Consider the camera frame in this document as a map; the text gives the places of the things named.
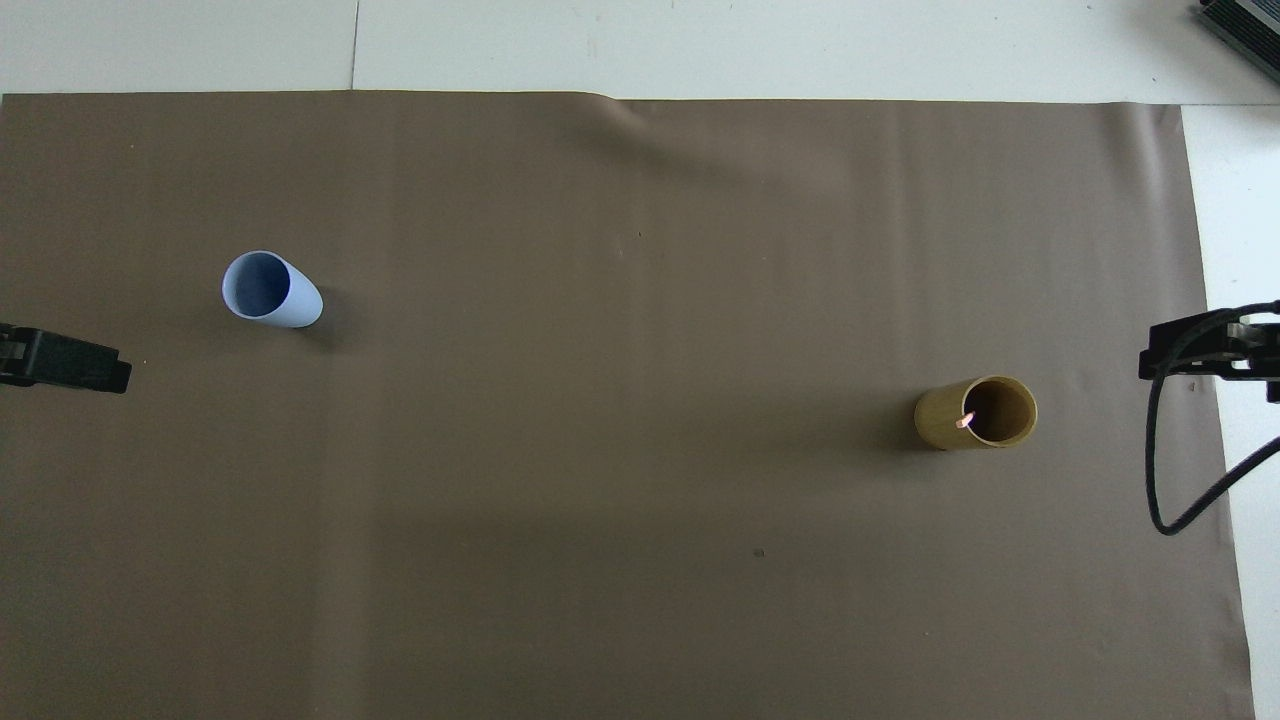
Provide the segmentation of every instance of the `black device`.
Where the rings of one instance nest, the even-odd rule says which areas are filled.
[[[1280,0],[1201,0],[1199,20],[1280,82]]]
[[[0,383],[123,393],[133,366],[114,347],[95,345],[40,328],[0,323]]]
[[[1147,401],[1147,509],[1162,534],[1174,536],[1222,496],[1236,480],[1280,452],[1280,437],[1263,445],[1213,483],[1185,512],[1165,523],[1156,496],[1156,416],[1169,375],[1217,375],[1226,380],[1267,383],[1267,401],[1280,404],[1280,323],[1251,324],[1247,315],[1280,314],[1280,300],[1224,307],[1153,325],[1147,350],[1138,355],[1138,377],[1151,380]]]

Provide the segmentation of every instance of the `cylindrical container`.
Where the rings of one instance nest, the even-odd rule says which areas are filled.
[[[223,301],[237,316],[278,328],[305,328],[320,318],[320,291],[284,258],[246,252],[223,274]]]
[[[922,395],[915,429],[938,450],[1012,447],[1036,429],[1036,398],[1014,378],[973,378]]]

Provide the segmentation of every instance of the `yellow cup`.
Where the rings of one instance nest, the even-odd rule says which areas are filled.
[[[938,450],[1012,447],[1034,429],[1036,397],[1005,375],[933,388],[915,404],[915,430]]]

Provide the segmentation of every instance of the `brown tablecloth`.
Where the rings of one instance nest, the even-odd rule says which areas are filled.
[[[1142,491],[1203,309],[1179,110],[6,96],[6,717],[1247,717],[1220,503]],[[269,249],[317,325],[221,304]],[[920,391],[1039,400],[937,452]],[[1222,470],[1171,383],[1169,511]]]

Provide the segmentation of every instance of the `cable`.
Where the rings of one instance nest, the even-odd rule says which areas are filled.
[[[1199,496],[1199,498],[1197,498],[1196,502],[1193,502],[1190,507],[1188,507],[1187,511],[1171,524],[1166,525],[1161,518],[1160,500],[1156,497],[1156,414],[1160,410],[1160,392],[1165,387],[1165,378],[1169,377],[1169,370],[1175,363],[1178,363],[1183,351],[1187,350],[1190,343],[1199,340],[1204,333],[1220,325],[1234,323],[1244,315],[1253,315],[1256,313],[1280,314],[1280,300],[1274,302],[1243,305],[1240,307],[1215,313],[1213,315],[1197,323],[1189,331],[1178,336],[1178,340],[1175,340],[1169,348],[1169,355],[1160,361],[1160,365],[1156,366],[1156,377],[1151,380],[1151,397],[1147,401],[1147,509],[1151,511],[1151,523],[1156,525],[1156,529],[1160,530],[1161,534],[1176,536],[1180,533],[1210,505],[1213,505],[1213,501],[1221,497],[1222,493],[1234,486],[1236,480],[1249,474],[1251,470],[1265,462],[1276,452],[1280,452],[1280,437],[1277,437],[1256,450],[1252,455],[1242,460],[1235,468],[1231,468],[1216,483],[1210,486],[1210,488],[1204,491],[1204,495]]]

